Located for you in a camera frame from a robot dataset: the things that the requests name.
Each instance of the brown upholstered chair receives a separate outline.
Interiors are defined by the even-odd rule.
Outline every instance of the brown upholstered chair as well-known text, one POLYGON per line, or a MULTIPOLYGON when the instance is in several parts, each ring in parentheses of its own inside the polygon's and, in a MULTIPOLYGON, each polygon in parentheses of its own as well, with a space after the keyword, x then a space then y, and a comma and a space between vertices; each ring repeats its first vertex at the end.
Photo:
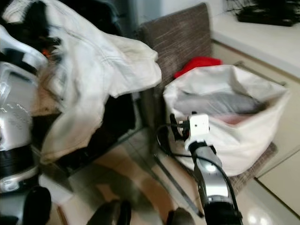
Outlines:
MULTIPOLYGON (((141 92, 143 115, 150 130, 165 122, 165 106, 162 98, 164 87, 173 80, 175 72, 195 56, 211 56, 210 22, 205 4, 167 15, 140 26, 138 37, 158 52, 162 70, 162 82, 155 88, 141 92)), ((237 194, 259 170, 276 154, 271 144, 257 162, 246 172, 231 177, 237 194)))

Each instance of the red fabric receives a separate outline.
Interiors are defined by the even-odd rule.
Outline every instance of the red fabric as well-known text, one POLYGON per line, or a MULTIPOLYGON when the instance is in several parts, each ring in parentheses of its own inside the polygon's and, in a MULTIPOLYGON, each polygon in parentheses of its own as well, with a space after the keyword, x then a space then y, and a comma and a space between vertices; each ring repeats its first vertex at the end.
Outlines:
POLYGON ((191 69, 194 69, 196 67, 210 67, 210 66, 218 66, 221 65, 222 61, 210 57, 195 57, 190 62, 188 62, 184 68, 175 73, 174 78, 178 78, 187 71, 190 71, 191 69))

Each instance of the white bag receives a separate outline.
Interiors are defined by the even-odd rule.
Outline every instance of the white bag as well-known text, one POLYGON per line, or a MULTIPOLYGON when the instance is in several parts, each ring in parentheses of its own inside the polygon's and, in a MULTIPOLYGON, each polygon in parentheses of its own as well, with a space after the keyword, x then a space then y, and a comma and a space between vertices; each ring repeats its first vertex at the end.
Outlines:
MULTIPOLYGON (((214 145, 228 176, 245 172, 267 149, 290 97, 288 89, 235 66, 198 67, 165 87, 167 120, 171 113, 175 114, 177 122, 187 118, 187 115, 174 109, 178 95, 182 92, 194 95, 239 93, 268 102, 267 109, 236 125, 210 117, 210 134, 206 142, 214 145)), ((187 154, 184 152, 183 141, 175 142, 173 135, 169 136, 171 149, 176 153, 187 154)), ((194 169, 191 158, 178 157, 178 160, 189 169, 194 169)))

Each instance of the power cord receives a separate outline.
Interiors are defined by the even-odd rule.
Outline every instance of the power cord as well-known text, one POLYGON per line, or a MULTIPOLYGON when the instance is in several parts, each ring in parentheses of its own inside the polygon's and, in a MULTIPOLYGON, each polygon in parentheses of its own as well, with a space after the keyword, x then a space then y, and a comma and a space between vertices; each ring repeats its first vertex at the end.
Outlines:
MULTIPOLYGON (((185 155, 185 154, 178 154, 178 153, 173 153, 172 150, 166 150, 163 145, 161 144, 160 140, 159 140, 159 132, 163 129, 163 128, 168 128, 168 127, 176 127, 176 128, 181 128, 182 126, 180 125, 176 125, 176 124, 171 124, 171 123, 167 123, 167 124, 164 124, 164 125, 161 125, 158 127, 157 131, 156 131, 156 141, 160 147, 160 149, 168 156, 172 156, 172 157, 186 157, 186 158, 193 158, 191 155, 185 155)), ((229 191, 230 191, 230 195, 232 197, 232 203, 233 203, 233 207, 237 213, 237 216, 240 217, 240 221, 241 221, 241 224, 242 223, 242 214, 241 212, 239 211, 239 207, 238 207, 238 204, 236 202, 236 198, 235 198, 235 194, 234 194, 234 190, 233 190, 233 187, 231 185, 231 182, 229 180, 229 178, 227 177, 226 173, 224 172, 224 170, 222 169, 222 167, 220 167, 218 164, 216 164, 215 162, 207 159, 207 158, 204 158, 204 157, 201 157, 201 156, 197 156, 198 159, 201 159, 201 160, 204 160, 206 162, 209 162, 211 164, 213 164, 223 175, 228 187, 229 187, 229 191)))

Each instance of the white countertop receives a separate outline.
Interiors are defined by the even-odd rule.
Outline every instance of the white countertop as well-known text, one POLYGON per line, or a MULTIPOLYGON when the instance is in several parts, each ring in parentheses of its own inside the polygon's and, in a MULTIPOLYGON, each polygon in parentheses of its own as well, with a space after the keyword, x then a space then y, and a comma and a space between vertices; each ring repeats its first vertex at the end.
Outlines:
POLYGON ((221 14, 212 18, 212 38, 300 78, 300 23, 293 27, 245 23, 221 14))

